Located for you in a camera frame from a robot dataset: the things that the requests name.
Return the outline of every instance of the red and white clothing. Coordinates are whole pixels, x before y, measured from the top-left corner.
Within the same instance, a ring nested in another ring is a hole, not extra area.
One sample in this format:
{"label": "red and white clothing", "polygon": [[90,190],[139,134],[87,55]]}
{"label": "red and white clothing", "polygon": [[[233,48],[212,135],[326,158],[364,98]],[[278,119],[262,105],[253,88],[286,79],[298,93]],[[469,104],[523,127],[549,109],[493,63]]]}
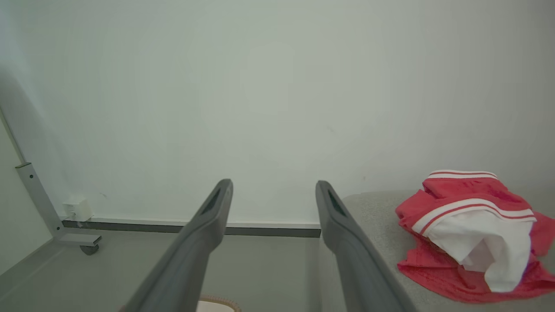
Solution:
{"label": "red and white clothing", "polygon": [[534,212],[490,172],[438,170],[422,184],[424,190],[396,209],[399,224],[417,241],[398,264],[401,272],[465,302],[555,290],[555,276],[535,257],[547,253],[555,220]]}

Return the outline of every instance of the red fabric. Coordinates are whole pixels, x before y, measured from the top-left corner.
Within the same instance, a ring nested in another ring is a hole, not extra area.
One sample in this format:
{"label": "red fabric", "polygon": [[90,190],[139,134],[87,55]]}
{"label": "red fabric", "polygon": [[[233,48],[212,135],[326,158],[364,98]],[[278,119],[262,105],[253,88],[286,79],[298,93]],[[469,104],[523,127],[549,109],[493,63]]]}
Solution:
{"label": "red fabric", "polygon": [[468,198],[489,200],[503,210],[530,209],[530,205],[493,178],[426,179],[423,186],[424,190],[419,190],[395,210],[399,225],[414,236],[417,244],[416,249],[408,251],[407,259],[398,263],[399,271],[435,293],[467,303],[526,299],[555,290],[555,275],[550,274],[536,258],[536,255],[547,254],[555,238],[555,219],[533,212],[537,222],[530,232],[532,250],[521,282],[510,293],[492,293],[484,280],[484,273],[466,271],[411,228],[435,208]]}

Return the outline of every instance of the wall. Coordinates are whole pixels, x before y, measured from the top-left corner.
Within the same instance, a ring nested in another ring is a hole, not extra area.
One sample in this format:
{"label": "wall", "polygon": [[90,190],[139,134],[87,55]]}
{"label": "wall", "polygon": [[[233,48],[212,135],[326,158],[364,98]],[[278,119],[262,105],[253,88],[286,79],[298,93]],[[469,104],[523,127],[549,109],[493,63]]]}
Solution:
{"label": "wall", "polygon": [[20,164],[0,120],[0,275],[52,238],[19,179]]}
{"label": "wall", "polygon": [[16,136],[54,205],[316,222],[314,186],[416,189],[435,169],[554,185],[550,1],[13,0]]}

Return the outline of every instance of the red stripe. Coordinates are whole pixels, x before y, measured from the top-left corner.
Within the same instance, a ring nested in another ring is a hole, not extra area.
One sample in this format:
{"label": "red stripe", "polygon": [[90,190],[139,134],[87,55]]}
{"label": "red stripe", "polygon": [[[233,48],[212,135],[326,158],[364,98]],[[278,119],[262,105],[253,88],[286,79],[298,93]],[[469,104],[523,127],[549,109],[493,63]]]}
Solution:
{"label": "red stripe", "polygon": [[534,214],[532,213],[531,215],[523,215],[523,216],[519,216],[519,217],[509,217],[509,216],[503,215],[499,210],[497,210],[494,207],[484,205],[484,204],[472,204],[472,205],[466,205],[466,206],[462,206],[462,207],[458,207],[458,208],[453,208],[451,210],[448,210],[448,211],[436,216],[435,218],[431,219],[430,222],[428,222],[425,227],[422,228],[422,230],[420,231],[419,234],[422,235],[422,233],[424,233],[426,231],[426,229],[430,226],[430,224],[432,224],[435,220],[437,220],[438,218],[440,218],[440,217],[442,217],[442,216],[444,216],[448,213],[455,212],[457,210],[461,210],[461,209],[464,209],[464,208],[478,207],[478,206],[491,208],[491,209],[497,211],[498,214],[502,215],[504,218],[507,218],[507,219],[524,219],[524,218],[530,218],[530,217],[534,216]]}
{"label": "red stripe", "polygon": [[430,175],[434,175],[434,174],[459,174],[459,175],[474,175],[474,174],[487,174],[487,175],[491,175],[492,177],[497,177],[496,175],[494,175],[493,173],[489,173],[489,172],[476,172],[476,173],[460,173],[460,172],[448,172],[448,171],[441,171],[441,172],[433,172],[430,173]]}

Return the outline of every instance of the white electrical socket box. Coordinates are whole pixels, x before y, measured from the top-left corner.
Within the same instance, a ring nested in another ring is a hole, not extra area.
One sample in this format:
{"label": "white electrical socket box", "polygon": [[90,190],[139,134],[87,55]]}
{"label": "white electrical socket box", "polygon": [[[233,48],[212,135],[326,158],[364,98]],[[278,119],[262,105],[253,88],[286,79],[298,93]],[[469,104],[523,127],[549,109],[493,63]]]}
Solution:
{"label": "white electrical socket box", "polygon": [[63,203],[69,220],[87,221],[93,216],[89,202],[85,198],[76,198]]}

